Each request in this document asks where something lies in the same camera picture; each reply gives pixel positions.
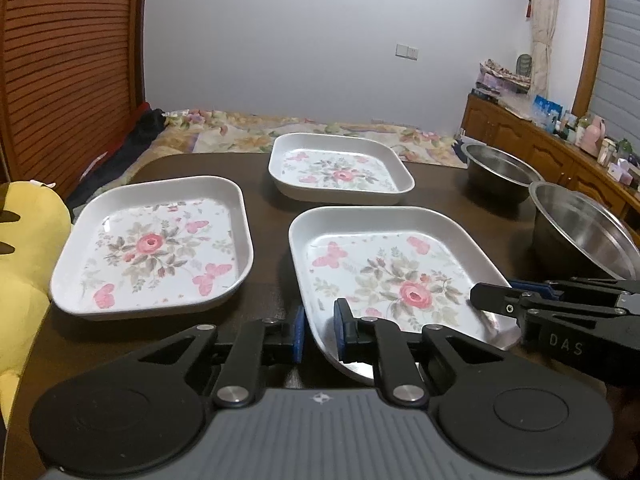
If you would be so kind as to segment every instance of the floral blanket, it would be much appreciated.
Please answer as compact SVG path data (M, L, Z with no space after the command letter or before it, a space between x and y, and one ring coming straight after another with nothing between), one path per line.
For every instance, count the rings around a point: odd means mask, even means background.
M256 116L207 110L166 114L165 129L148 150L118 179L101 187L92 198L124 186L151 161L176 153L270 153L280 135L305 132L377 140L402 160L465 168L453 151L452 137L441 137L393 124L316 123L296 117Z

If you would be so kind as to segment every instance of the table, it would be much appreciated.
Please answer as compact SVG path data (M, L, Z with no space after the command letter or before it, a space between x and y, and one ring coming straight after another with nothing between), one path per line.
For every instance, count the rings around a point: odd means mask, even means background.
M52 307L36 337L27 363L6 441L6 480L34 480L44 472L29 436L29 413L48 388L151 341L199 323L213 323L221 334L233 333L245 321L283 317L300 305L300 292L289 253L291 221L318 206L290 200L275 188L268 173L269 155L255 153L199 153L172 155L145 166L134 182L194 175L217 175L242 189L254 243L254 266L239 291L208 312L182 316L120 321L86 321ZM434 209L454 219L474 238L507 278L542 280L533 255L531 233L535 207L530 200L504 208L471 192L465 170L407 164L415 189L405 205ZM287 387L357 386L333 368L305 334L303 363L275 367L269 383Z

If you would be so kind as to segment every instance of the floral tray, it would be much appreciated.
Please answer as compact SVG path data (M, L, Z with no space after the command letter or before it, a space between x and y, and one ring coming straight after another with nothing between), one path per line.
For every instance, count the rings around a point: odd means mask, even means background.
M89 319L206 310L251 269L240 188L216 176L135 184L93 200L51 279L54 302Z
M415 185L391 148L354 137L278 137L269 172L284 195L305 202L393 205Z
M319 207L289 229L306 317L316 343L340 371L371 381L372 368L338 361L334 301L346 298L355 317L395 321L406 332L444 324L498 348L514 345L514 319L478 312L471 288L508 282L466 231L418 207Z

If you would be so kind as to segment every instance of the black circular cover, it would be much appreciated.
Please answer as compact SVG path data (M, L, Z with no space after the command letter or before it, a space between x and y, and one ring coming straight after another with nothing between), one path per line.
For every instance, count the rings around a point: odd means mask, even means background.
M76 474L140 472L176 456L197 436L204 409L179 374L147 367L98 370L53 387L31 412L43 459Z
M543 367L510 374L500 365L463 374L443 396L438 421L453 444L478 462L525 475L593 463L612 430L602 396Z

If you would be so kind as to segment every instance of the beige curtain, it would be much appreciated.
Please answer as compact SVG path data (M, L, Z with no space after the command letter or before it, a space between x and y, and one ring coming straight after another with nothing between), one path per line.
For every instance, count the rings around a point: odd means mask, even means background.
M551 45L556 31L558 0L531 0L532 54L531 90L529 95L546 97Z

